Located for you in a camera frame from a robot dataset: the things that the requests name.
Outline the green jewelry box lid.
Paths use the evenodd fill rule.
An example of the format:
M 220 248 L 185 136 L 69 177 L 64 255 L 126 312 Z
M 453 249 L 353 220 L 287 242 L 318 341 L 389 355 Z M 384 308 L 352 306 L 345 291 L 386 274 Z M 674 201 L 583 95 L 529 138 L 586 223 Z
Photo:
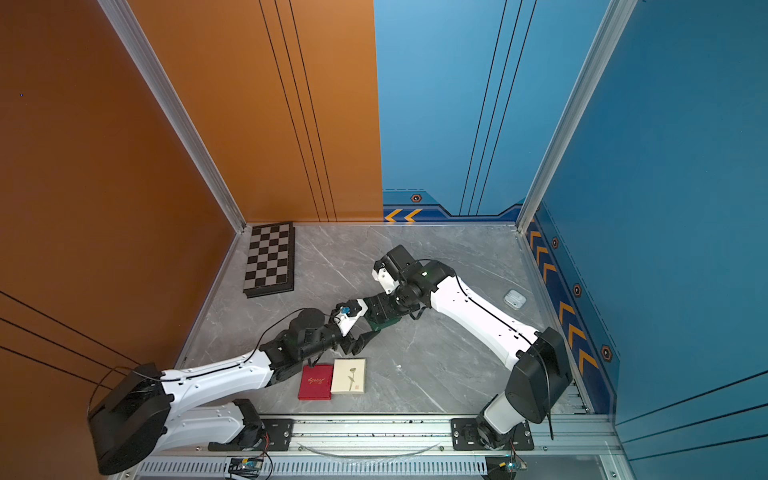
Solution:
M 381 330 L 388 328 L 396 323 L 398 323 L 401 318 L 399 316 L 396 317 L 375 317 L 371 315 L 366 315 L 365 319 L 374 332 L 380 332 Z

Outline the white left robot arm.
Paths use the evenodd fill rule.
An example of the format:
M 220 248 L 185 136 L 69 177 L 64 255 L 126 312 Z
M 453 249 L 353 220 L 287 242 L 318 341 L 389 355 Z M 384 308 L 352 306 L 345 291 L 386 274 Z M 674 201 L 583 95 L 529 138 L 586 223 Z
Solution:
M 246 391 L 276 385 L 302 371 L 306 361 L 339 348 L 357 354 L 379 334 L 377 327 L 353 336 L 352 327 L 370 318 L 356 303 L 330 314 L 300 308 L 285 316 L 288 326 L 253 350 L 199 367 L 159 371 L 139 365 L 95 406 L 87 421 L 97 468 L 121 473 L 153 453 L 192 444 L 215 451 L 266 450 L 269 435 Z

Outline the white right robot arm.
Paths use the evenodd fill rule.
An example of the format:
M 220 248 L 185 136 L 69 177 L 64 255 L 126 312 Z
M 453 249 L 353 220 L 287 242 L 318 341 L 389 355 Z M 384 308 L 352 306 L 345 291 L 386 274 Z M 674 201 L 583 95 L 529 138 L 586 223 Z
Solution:
M 480 340 L 510 371 L 504 390 L 476 417 L 485 448 L 505 447 L 524 422 L 551 419 L 552 408 L 573 381 L 568 348 L 557 330 L 539 331 L 512 318 L 440 261 L 388 256 L 374 263 L 372 276 L 384 292 L 365 300 L 370 324 L 416 318 L 432 309 Z

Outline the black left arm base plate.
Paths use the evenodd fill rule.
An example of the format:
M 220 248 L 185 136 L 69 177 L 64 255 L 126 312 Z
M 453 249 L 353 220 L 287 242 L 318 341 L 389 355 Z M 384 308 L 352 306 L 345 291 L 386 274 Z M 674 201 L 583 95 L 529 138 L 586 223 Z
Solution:
M 247 422 L 232 440 L 227 443 L 210 442 L 208 450 L 212 452 L 284 452 L 289 449 L 294 424 L 291 418 L 268 418 Z

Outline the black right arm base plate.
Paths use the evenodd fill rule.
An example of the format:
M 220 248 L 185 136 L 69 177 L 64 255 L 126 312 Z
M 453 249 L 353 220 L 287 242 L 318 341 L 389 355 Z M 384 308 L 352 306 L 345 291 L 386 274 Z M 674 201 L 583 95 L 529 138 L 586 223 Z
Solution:
M 529 425 L 523 421 L 509 432 L 501 434 L 477 418 L 453 418 L 449 421 L 453 449 L 456 451 L 535 449 Z

